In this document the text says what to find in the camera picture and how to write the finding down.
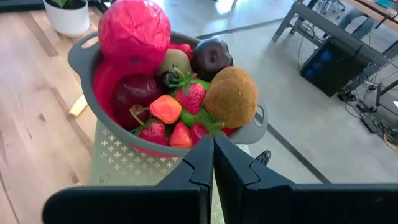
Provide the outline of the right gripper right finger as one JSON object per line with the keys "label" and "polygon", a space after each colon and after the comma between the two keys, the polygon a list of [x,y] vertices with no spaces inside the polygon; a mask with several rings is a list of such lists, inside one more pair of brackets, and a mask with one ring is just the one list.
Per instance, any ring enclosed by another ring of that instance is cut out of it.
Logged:
{"label": "right gripper right finger", "polygon": [[397,184],[296,184],[224,136],[214,169],[226,223],[397,224]]}

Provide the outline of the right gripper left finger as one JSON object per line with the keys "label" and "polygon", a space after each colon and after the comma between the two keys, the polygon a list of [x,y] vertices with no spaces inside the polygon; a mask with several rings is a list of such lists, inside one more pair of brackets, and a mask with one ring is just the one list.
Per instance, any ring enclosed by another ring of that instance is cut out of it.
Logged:
{"label": "right gripper left finger", "polygon": [[70,187],[53,194],[44,223],[209,223],[213,139],[205,135],[155,186]]}

